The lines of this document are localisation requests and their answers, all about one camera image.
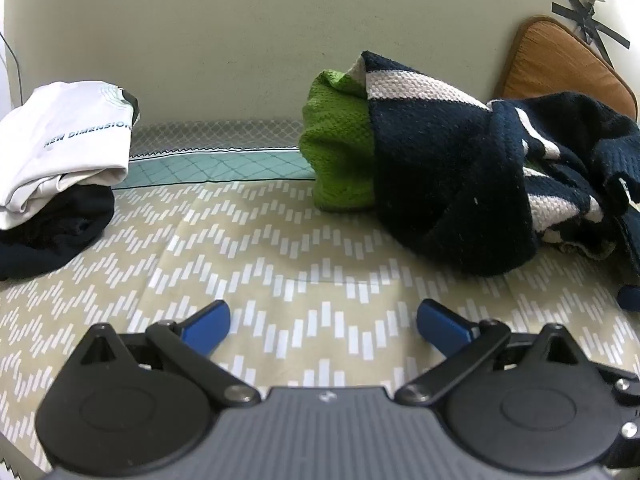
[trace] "blue gripper pad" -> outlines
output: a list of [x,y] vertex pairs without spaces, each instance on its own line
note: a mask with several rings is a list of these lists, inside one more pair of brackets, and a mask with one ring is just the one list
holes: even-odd
[[617,299],[621,309],[629,312],[640,312],[640,286],[621,286]]
[[231,327],[231,311],[224,301],[214,301],[179,324],[180,339],[198,354],[209,356]]
[[418,333],[444,357],[450,357],[478,337],[479,329],[435,300],[424,300],[416,316]]

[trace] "folded white shirt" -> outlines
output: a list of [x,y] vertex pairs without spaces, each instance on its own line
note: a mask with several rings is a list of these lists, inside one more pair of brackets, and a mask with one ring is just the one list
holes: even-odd
[[122,182],[133,121],[132,104],[112,84],[36,88],[0,121],[0,230],[26,222],[73,184]]

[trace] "zigzag pattern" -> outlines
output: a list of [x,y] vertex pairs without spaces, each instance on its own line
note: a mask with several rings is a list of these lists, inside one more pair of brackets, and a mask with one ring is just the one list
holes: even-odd
[[34,410],[87,327],[141,332],[215,298],[232,310],[213,358],[270,386],[400,384],[441,356],[415,330],[434,298],[513,329],[565,323],[592,358],[640,372],[635,325],[600,264],[545,249],[496,278],[469,278],[400,248],[369,216],[321,214],[308,181],[178,184],[116,192],[101,241],[63,269],[0,285],[0,431],[48,464]]

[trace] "white wall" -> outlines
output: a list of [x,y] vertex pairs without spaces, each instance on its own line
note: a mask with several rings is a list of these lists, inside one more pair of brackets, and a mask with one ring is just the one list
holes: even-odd
[[627,50],[601,34],[616,71],[625,79],[640,102],[640,0],[605,0],[596,3],[594,18],[631,42]]
[[552,1],[7,0],[6,29],[26,96],[100,78],[147,123],[297,118],[312,79],[365,49],[487,99],[518,24]]
[[[4,34],[4,0],[0,0],[0,32]],[[0,40],[0,119],[11,111],[7,65],[9,70],[13,70],[14,64],[11,60],[7,61],[7,54],[6,47]]]

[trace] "gray ribbed plate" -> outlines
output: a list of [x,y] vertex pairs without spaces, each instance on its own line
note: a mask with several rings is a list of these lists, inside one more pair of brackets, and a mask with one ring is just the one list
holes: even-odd
[[[64,470],[49,480],[81,480]],[[273,388],[227,410],[189,455],[140,480],[517,480],[463,453],[436,416],[392,403],[384,388]],[[602,468],[554,477],[604,480]]]

